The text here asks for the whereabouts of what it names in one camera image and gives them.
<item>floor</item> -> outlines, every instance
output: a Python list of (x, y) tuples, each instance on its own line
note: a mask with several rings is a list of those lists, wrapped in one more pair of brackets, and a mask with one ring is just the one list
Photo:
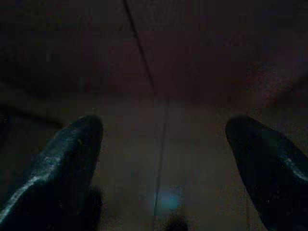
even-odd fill
[(103, 192), (101, 231), (163, 231), (185, 215), (191, 231), (265, 231), (239, 176), (224, 127), (248, 114), (308, 148), (306, 109), (206, 108), (156, 99), (75, 95), (28, 110), (68, 124), (104, 122), (93, 186)]

